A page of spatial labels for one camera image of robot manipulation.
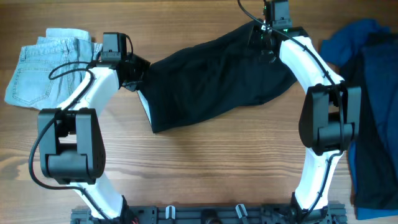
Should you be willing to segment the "black shorts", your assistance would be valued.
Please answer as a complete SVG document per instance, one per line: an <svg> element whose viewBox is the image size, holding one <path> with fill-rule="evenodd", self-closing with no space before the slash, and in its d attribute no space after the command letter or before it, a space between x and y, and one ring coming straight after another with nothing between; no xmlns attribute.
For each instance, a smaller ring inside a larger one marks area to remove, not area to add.
<svg viewBox="0 0 398 224"><path fill-rule="evenodd" d="M261 44L248 22L215 40L153 63L140 91L153 133L206 121L239 106L263 105L296 78Z"/></svg>

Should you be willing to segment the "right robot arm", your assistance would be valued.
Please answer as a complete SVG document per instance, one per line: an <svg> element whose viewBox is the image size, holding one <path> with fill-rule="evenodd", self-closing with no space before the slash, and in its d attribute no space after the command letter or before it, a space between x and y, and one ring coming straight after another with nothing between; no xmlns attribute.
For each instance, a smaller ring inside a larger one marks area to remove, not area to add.
<svg viewBox="0 0 398 224"><path fill-rule="evenodd" d="M290 205L272 212L286 223L338 223L342 205L328 203L338 161L359 133L360 87L347 87L315 50L302 27L293 27L288 1L264 1L261 41L293 73L305 92L298 122L305 160Z"/></svg>

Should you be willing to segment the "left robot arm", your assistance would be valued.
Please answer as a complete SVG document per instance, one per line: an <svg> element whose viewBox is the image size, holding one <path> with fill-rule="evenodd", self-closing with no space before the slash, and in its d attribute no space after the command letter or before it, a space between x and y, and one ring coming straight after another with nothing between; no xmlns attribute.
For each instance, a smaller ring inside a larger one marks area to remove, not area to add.
<svg viewBox="0 0 398 224"><path fill-rule="evenodd" d="M103 34L100 57L77 62L85 78L72 95L38 115L29 174L49 190L74 190L89 207L88 223L138 223L126 199L104 173L106 151L98 116L120 88L139 91L150 62L135 55L128 35Z"/></svg>

